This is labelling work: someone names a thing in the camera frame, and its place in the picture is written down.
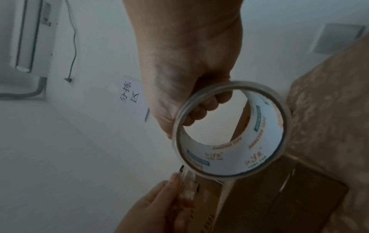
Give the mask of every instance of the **brown cardboard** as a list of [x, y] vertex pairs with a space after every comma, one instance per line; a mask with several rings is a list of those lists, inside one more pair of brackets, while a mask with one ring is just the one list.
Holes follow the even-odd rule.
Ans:
[[[249, 116], [246, 104], [232, 138], [243, 132]], [[199, 189], [188, 232], [211, 231], [219, 200], [216, 233], [320, 232], [348, 188], [287, 154], [255, 175], [226, 182], [222, 191], [216, 181], [196, 177]]]

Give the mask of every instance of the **electrical cord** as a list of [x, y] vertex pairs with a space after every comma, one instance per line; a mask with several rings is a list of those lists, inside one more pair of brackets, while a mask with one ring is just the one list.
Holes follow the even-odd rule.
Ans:
[[68, 83], [71, 83], [72, 82], [72, 78], [71, 78], [71, 75], [72, 75], [72, 70], [73, 70], [73, 66], [74, 66], [74, 62], [76, 61], [76, 57], [77, 57], [77, 45], [76, 45], [76, 27], [75, 25], [73, 24], [73, 20], [72, 20], [72, 16], [71, 16], [71, 6], [70, 6], [70, 3], [68, 0], [65, 0], [65, 4], [68, 8], [68, 15], [69, 15], [69, 22], [73, 28], [73, 31], [74, 31], [74, 35], [73, 35], [73, 45], [74, 45], [74, 58], [73, 58], [73, 61], [72, 61], [72, 64], [70, 65], [70, 70], [69, 70], [69, 75], [67, 78], [64, 78], [65, 81], [67, 81]]
[[46, 87], [47, 78], [40, 77], [38, 80], [37, 89], [34, 92], [24, 94], [13, 94], [13, 93], [0, 93], [0, 99], [25, 99], [29, 97], [38, 96], [41, 94]]

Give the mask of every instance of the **air conditioner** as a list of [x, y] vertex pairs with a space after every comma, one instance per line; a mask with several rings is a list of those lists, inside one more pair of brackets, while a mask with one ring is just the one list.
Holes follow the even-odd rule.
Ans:
[[16, 0], [10, 65], [40, 77], [49, 73], [62, 0]]

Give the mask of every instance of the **beige fabric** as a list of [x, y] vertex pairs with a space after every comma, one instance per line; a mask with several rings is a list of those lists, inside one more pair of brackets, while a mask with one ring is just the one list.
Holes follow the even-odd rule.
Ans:
[[369, 35], [291, 85], [289, 148], [350, 187], [324, 233], [369, 232]]

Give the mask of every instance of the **packing tape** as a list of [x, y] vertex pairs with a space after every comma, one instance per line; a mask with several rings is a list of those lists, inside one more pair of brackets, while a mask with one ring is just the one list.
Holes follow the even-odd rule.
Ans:
[[[250, 104], [246, 129], [221, 145], [204, 145], [193, 140], [183, 127], [187, 115], [208, 97], [233, 90], [241, 90]], [[291, 113], [278, 93], [258, 83], [232, 81], [208, 86], [188, 99], [176, 117], [172, 144], [191, 172], [227, 180], [246, 177], [267, 167], [282, 155], [290, 133]]]

